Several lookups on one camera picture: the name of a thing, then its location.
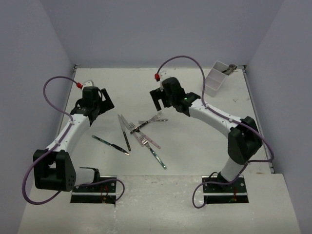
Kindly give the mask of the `black handled knife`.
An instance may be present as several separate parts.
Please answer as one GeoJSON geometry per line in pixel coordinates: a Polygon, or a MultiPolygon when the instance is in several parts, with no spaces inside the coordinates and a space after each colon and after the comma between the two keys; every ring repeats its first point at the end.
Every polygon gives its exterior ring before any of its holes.
{"type": "Polygon", "coordinates": [[[119,120],[119,123],[120,123],[120,126],[121,126],[121,130],[122,130],[122,133],[123,133],[123,136],[124,136],[127,148],[128,148],[129,151],[131,151],[129,140],[128,140],[126,132],[125,132],[125,125],[124,125],[124,123],[123,123],[123,121],[121,119],[121,116],[119,114],[117,115],[117,117],[118,117],[118,120],[119,120]]]}

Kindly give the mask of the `green handled knife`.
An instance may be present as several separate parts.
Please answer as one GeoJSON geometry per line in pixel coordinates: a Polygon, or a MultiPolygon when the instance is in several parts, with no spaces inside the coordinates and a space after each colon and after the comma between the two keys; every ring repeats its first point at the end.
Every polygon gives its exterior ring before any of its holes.
{"type": "Polygon", "coordinates": [[[109,143],[109,142],[107,142],[107,141],[105,141],[105,140],[99,138],[99,137],[96,136],[96,135],[92,135],[92,138],[93,138],[93,139],[96,139],[96,140],[98,140],[98,141],[104,143],[105,145],[108,145],[108,146],[110,146],[110,147],[112,147],[112,148],[114,148],[114,149],[116,149],[116,150],[118,150],[118,151],[120,151],[120,152],[122,152],[122,153],[124,153],[125,155],[128,155],[128,156],[130,155],[130,154],[129,154],[126,150],[124,150],[123,148],[121,148],[121,147],[119,147],[119,146],[117,146],[117,145],[115,145],[115,144],[109,143]]]}

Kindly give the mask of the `green handled fork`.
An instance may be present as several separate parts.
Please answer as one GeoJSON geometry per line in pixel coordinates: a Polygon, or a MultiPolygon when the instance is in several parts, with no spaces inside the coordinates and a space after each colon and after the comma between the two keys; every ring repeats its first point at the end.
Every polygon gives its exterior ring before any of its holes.
{"type": "Polygon", "coordinates": [[[154,158],[159,162],[159,164],[162,166],[162,168],[164,170],[167,169],[167,166],[163,163],[163,161],[160,159],[160,157],[156,154],[156,152],[151,148],[149,142],[147,141],[147,139],[144,136],[140,136],[139,137],[142,144],[149,149],[149,151],[152,153],[152,155],[154,156],[154,158]]]}

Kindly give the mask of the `black handled spoon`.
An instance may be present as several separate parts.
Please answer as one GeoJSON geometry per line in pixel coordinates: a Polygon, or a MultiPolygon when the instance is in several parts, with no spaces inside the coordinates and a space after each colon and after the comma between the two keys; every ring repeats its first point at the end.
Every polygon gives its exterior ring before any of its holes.
{"type": "Polygon", "coordinates": [[[230,64],[227,69],[223,70],[222,73],[229,76],[231,75],[235,70],[237,69],[237,66],[235,64],[230,64]]]}

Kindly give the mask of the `pink handled knife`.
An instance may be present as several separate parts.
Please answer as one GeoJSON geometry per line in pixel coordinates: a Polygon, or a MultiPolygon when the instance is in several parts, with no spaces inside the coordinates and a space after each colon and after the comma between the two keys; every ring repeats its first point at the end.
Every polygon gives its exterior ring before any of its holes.
{"type": "MultiPolygon", "coordinates": [[[[120,115],[120,116],[121,116],[121,119],[122,119],[123,123],[125,124],[126,128],[129,131],[132,130],[130,124],[127,122],[127,120],[124,118],[124,116],[123,115],[120,115]]],[[[144,145],[143,145],[142,141],[140,140],[140,138],[137,136],[137,134],[134,133],[132,135],[136,138],[137,142],[141,145],[141,147],[143,147],[144,145]]]]}

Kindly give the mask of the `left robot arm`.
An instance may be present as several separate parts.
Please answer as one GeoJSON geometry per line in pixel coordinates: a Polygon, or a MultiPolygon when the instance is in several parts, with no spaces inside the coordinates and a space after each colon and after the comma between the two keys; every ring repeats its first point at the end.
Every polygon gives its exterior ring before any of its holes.
{"type": "Polygon", "coordinates": [[[36,150],[33,155],[36,188],[70,192],[74,187],[84,185],[95,192],[101,187],[98,170],[92,167],[76,169],[71,155],[96,118],[114,107],[105,88],[87,86],[82,89],[82,98],[76,101],[63,130],[54,142],[44,150],[36,150]]]}

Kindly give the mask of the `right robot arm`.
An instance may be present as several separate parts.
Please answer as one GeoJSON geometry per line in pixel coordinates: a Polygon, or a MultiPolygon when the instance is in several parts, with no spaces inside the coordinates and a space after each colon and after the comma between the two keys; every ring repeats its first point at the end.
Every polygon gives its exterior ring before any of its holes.
{"type": "Polygon", "coordinates": [[[217,185],[227,192],[235,185],[235,178],[241,173],[247,161],[262,147],[261,138],[257,135],[255,120],[249,116],[239,118],[225,113],[213,106],[203,104],[201,96],[186,93],[175,77],[155,74],[160,87],[150,91],[156,109],[161,110],[161,100],[165,108],[174,107],[179,113],[201,120],[222,133],[228,140],[229,159],[219,172],[217,185]]]}

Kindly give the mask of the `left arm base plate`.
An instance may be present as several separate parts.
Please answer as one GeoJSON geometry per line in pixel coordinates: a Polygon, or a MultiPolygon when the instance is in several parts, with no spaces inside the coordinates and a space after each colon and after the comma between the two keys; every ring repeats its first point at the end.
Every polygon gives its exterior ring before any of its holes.
{"type": "Polygon", "coordinates": [[[115,204],[117,181],[101,183],[95,186],[77,187],[72,190],[71,203],[115,204]]]}

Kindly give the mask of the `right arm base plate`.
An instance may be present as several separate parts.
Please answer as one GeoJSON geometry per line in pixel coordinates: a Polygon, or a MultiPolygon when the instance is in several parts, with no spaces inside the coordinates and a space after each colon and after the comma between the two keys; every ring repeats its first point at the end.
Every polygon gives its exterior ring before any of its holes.
{"type": "Polygon", "coordinates": [[[245,179],[242,176],[231,185],[204,184],[203,193],[206,204],[249,202],[245,179]]]}

